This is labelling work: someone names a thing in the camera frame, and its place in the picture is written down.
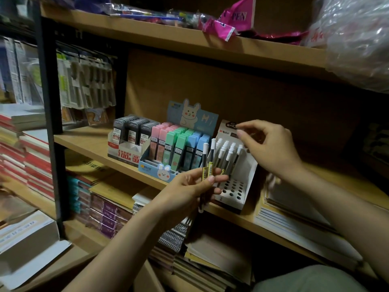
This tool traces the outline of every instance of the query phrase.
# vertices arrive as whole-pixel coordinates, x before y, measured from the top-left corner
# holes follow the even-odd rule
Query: green pants
[[[312,265],[259,282],[252,292],[367,292],[367,290],[344,271],[325,265]]]

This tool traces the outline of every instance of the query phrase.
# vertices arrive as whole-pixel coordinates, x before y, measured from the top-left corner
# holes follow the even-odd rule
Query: fingernail
[[[215,177],[213,176],[213,175],[211,175],[211,176],[208,176],[208,181],[210,182],[210,183],[212,183],[212,184],[214,184],[215,183]]]
[[[236,131],[236,133],[237,133],[237,135],[238,135],[238,137],[239,137],[239,139],[241,138],[241,136],[242,136],[242,134],[243,134],[243,130],[237,130]]]

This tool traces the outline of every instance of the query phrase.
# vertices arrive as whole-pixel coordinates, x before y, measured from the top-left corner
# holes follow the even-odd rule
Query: forearm
[[[64,291],[128,291],[163,232],[160,218],[153,205],[145,206]]]
[[[313,172],[301,168],[284,178],[305,192],[315,208],[389,282],[389,214]]]

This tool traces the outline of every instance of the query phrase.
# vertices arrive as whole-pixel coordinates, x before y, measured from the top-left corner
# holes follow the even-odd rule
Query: shelf
[[[33,191],[28,186],[22,184],[21,182],[12,179],[11,177],[1,175],[4,179],[3,186],[11,191],[13,191],[17,196],[35,206],[43,213],[50,216],[52,219],[56,220],[55,213],[55,203],[45,196],[42,196],[40,193]]]
[[[42,16],[86,32],[134,44],[277,72],[339,81],[325,70],[326,52],[269,41],[231,37],[224,42],[194,29],[41,5]]]
[[[55,135],[54,139],[55,142],[69,149],[101,162],[104,165],[140,180],[145,184],[162,190],[167,185],[166,182],[141,173],[136,167],[107,156],[107,135],[112,129],[111,127],[112,124],[77,128],[65,131],[62,135]],[[389,209],[389,198],[385,193],[361,177],[352,166],[343,162],[336,162],[333,164],[334,162],[328,162],[328,157],[323,157],[327,161],[326,167],[314,165],[315,162],[306,163],[306,166],[322,178],[331,181],[356,195],[364,196],[364,193],[369,192],[370,202],[379,203],[382,207],[387,207]],[[247,199],[240,215],[212,203],[205,210],[275,243],[294,250],[295,252],[319,262],[326,262],[314,253],[254,224],[255,207],[258,197],[249,195]]]

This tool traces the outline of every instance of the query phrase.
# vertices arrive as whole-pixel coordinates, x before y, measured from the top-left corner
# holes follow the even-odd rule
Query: person's right hand
[[[237,135],[258,164],[281,179],[303,168],[301,159],[294,147],[292,133],[281,125],[261,120],[253,120],[236,125]],[[263,132],[262,144],[254,140],[256,134]]]

